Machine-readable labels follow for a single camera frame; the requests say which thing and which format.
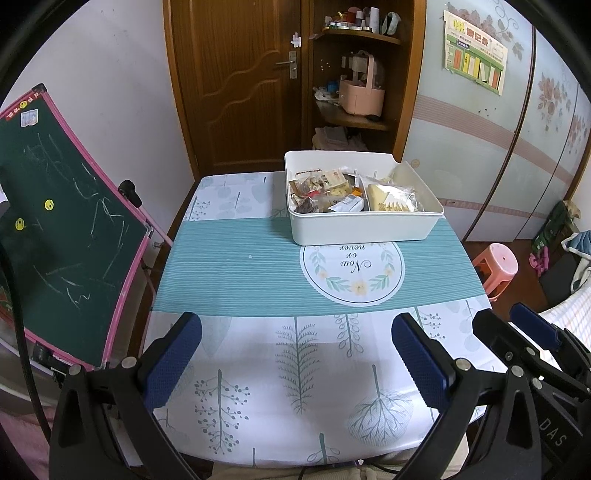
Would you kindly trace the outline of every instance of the tablecloth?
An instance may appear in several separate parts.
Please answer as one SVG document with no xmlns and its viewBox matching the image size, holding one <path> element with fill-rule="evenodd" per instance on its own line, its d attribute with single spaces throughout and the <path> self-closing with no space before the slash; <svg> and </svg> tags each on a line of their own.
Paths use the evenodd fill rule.
<svg viewBox="0 0 591 480">
<path fill-rule="evenodd" d="M 393 318 L 410 312 L 452 357 L 505 371 L 472 333 L 486 308 L 445 219 L 422 241 L 300 247 L 284 172 L 205 177 L 174 240 L 145 346 L 185 311 L 200 316 L 203 340 L 154 414 L 179 451 L 237 465 L 414 447 L 438 412 L 392 345 Z"/>
</svg>

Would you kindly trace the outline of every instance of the white plastic storage box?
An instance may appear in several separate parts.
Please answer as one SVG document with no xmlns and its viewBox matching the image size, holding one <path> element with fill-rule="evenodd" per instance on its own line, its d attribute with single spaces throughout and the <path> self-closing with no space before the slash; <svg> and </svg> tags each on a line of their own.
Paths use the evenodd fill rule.
<svg viewBox="0 0 591 480">
<path fill-rule="evenodd" d="M 425 212 L 297 213 L 291 198 L 290 180 L 307 170 L 346 171 L 381 179 L 393 168 L 399 185 L 413 186 Z M 443 206 L 421 177 L 407 163 L 397 163 L 386 153 L 348 151 L 290 151 L 285 154 L 287 206 L 291 234 L 299 245 L 337 245 L 422 240 L 443 217 Z"/>
</svg>

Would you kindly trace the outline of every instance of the blue gripper pad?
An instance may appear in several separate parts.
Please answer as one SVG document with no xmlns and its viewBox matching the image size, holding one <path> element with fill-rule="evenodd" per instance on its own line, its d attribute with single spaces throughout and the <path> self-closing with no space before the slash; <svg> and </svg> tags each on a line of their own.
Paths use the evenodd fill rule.
<svg viewBox="0 0 591 480">
<path fill-rule="evenodd" d="M 178 379 L 201 343 L 201 319 L 194 313 L 185 312 L 167 333 L 168 335 L 175 336 L 175 338 L 164 352 L 159 353 L 160 358 L 145 380 L 144 405 L 150 412 L 166 405 Z M 154 345 L 156 342 L 166 341 L 167 336 L 155 340 L 150 348 L 157 347 Z"/>
<path fill-rule="evenodd" d="M 452 360 L 441 344 L 431 340 L 408 313 L 392 322 L 392 343 L 398 350 L 413 381 L 428 407 L 445 410 L 450 401 L 450 387 L 455 380 Z M 437 346 L 441 352 L 433 351 Z"/>
<path fill-rule="evenodd" d="M 509 311 L 509 318 L 544 350 L 555 352 L 560 348 L 558 331 L 529 307 L 516 303 Z"/>
</svg>

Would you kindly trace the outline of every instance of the wooden door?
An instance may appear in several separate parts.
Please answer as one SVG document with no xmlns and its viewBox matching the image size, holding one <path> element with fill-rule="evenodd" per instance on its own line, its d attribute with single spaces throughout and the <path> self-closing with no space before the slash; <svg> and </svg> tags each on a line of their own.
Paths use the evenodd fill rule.
<svg viewBox="0 0 591 480">
<path fill-rule="evenodd" d="M 300 0 L 168 0 L 164 7 L 176 101 L 180 95 L 200 175 L 282 170 L 284 153 L 301 143 L 301 48 L 291 44 L 301 32 Z M 296 79 L 290 64 L 277 65 L 290 51 Z"/>
</svg>

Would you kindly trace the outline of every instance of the corner shelf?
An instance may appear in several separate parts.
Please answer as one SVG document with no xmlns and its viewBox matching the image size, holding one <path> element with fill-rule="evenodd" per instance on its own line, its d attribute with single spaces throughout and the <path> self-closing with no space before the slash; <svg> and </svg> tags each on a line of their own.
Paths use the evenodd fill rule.
<svg viewBox="0 0 591 480">
<path fill-rule="evenodd" d="M 332 105 L 328 102 L 316 100 L 316 106 L 318 107 L 322 118 L 324 118 L 324 121 L 329 124 L 342 125 L 343 127 L 381 130 L 383 132 L 389 130 L 389 126 L 384 122 L 372 122 L 371 120 L 367 120 L 363 115 L 351 115 L 338 105 Z"/>
<path fill-rule="evenodd" d="M 351 37 L 373 38 L 374 40 L 383 41 L 386 43 L 402 45 L 402 42 L 395 37 L 389 37 L 387 35 L 380 35 L 363 30 L 346 30 L 344 28 L 329 28 L 328 30 L 324 30 L 322 33 L 316 34 L 314 39 L 317 40 L 318 38 L 322 38 L 325 35 L 349 35 Z"/>
</svg>

